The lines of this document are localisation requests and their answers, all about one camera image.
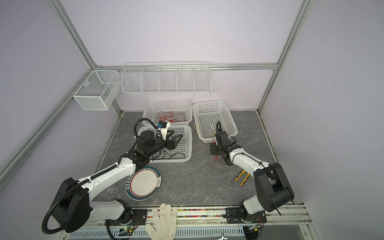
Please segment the white gloved hand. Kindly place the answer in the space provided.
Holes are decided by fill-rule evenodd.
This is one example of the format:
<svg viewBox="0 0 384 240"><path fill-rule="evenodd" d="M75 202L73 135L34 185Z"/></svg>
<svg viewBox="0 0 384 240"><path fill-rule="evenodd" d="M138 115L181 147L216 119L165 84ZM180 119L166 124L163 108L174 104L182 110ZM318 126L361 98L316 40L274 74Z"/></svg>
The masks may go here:
<svg viewBox="0 0 384 240"><path fill-rule="evenodd" d="M154 227L145 225L145 230L151 240L174 240L177 232L178 207L161 204L160 208L151 210Z"/></svg>

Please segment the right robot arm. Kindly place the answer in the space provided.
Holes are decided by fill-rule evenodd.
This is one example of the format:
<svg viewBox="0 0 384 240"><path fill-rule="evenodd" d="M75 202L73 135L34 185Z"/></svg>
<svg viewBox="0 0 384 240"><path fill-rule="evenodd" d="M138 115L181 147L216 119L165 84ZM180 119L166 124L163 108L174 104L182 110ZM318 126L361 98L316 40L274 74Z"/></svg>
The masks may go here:
<svg viewBox="0 0 384 240"><path fill-rule="evenodd" d="M277 211L294 200L294 191L279 163L267 163L250 155L236 141L232 142L220 125L217 125L215 138L216 142L210 144L210 154L220 156L227 166L242 168L235 179L246 173L246 179L252 177L256 187L256 194L240 203L239 213L227 214L228 218L249 223L258 214Z"/></svg>

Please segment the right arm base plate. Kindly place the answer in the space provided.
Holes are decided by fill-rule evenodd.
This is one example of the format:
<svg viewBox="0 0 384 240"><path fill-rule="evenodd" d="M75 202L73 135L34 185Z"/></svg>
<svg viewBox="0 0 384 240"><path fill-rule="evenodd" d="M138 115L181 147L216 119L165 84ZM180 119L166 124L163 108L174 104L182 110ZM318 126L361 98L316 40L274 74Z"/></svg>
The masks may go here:
<svg viewBox="0 0 384 240"><path fill-rule="evenodd" d="M241 206L226 208L222 217L225 218L229 224L264 224L267 222L265 211L249 214L245 208Z"/></svg>

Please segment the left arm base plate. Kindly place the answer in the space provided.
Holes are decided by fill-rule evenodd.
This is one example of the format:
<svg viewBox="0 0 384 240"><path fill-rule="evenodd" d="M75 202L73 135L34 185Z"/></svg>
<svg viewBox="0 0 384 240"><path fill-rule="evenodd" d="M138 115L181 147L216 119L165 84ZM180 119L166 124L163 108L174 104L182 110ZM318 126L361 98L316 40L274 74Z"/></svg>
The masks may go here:
<svg viewBox="0 0 384 240"><path fill-rule="evenodd" d="M147 209L125 210L117 220L107 220L109 226L143 226L146 224Z"/></svg>

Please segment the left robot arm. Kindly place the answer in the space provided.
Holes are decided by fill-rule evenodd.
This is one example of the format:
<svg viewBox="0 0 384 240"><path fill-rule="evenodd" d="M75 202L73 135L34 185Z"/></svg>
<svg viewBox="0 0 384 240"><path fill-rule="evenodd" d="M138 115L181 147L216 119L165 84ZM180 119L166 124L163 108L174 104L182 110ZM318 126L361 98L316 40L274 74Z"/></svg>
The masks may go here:
<svg viewBox="0 0 384 240"><path fill-rule="evenodd" d="M104 221L109 224L116 221L120 225L131 222L132 208L121 199L107 203L95 202L94 198L119 180L133 175L149 164L151 157L163 149L175 149L182 135L175 135L170 130L170 122L151 122L154 131L138 134L137 126L144 119L134 124L135 142L111 166L88 177L74 180L68 178L60 188L42 221L42 232L46 235L65 231L72 233L91 222Z"/></svg>

